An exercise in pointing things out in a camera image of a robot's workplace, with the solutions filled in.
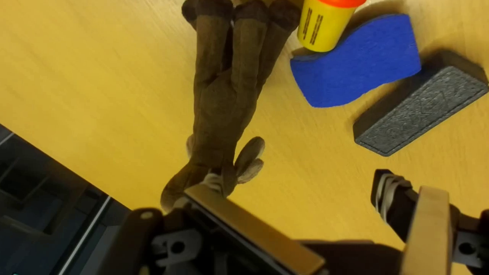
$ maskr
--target yellow container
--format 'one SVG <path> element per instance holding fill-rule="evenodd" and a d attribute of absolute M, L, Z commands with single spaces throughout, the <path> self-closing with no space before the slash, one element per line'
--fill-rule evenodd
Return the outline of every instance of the yellow container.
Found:
<path fill-rule="evenodd" d="M 366 0 L 305 0 L 297 37 L 317 52 L 332 50 L 356 8 Z"/>

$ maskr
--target textured gray surface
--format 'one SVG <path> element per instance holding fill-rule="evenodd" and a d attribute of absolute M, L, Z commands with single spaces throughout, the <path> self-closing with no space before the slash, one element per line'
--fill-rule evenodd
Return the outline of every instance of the textured gray surface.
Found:
<path fill-rule="evenodd" d="M 488 92 L 482 68 L 443 51 L 355 122 L 355 142 L 390 156 Z"/>

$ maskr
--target screw hole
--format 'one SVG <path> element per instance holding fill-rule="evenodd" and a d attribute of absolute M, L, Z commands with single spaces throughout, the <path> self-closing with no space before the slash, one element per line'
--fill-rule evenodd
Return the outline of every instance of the screw hole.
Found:
<path fill-rule="evenodd" d="M 464 255 L 471 255 L 475 253 L 475 247 L 470 243 L 462 243 L 459 245 L 459 251 Z"/>
<path fill-rule="evenodd" d="M 170 249 L 173 253 L 180 254 L 185 250 L 185 244 L 183 242 L 175 242 Z"/>

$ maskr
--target brown plush toy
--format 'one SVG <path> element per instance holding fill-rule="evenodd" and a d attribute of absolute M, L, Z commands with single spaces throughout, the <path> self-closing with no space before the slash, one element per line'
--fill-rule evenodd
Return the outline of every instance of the brown plush toy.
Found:
<path fill-rule="evenodd" d="M 168 182 L 161 206 L 171 211 L 185 189 L 214 175 L 211 188 L 227 197 L 263 167 L 265 142 L 250 140 L 233 165 L 236 145 L 300 10 L 287 0 L 267 7 L 252 0 L 233 8 L 230 0 L 187 0 L 184 18 L 197 31 L 194 128 L 187 140 L 189 162 Z"/>

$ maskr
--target plush toy ear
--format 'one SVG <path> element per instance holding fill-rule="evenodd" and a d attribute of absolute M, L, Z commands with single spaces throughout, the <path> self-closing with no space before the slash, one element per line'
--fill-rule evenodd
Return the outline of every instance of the plush toy ear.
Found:
<path fill-rule="evenodd" d="M 261 137 L 252 138 L 243 147 L 234 164 L 238 183 L 246 183 L 260 172 L 264 163 L 259 157 L 264 149 L 265 141 Z"/>
<path fill-rule="evenodd" d="M 194 148 L 194 135 L 190 135 L 185 143 L 185 149 L 187 150 L 187 156 L 190 159 L 192 157 L 192 149 Z"/>

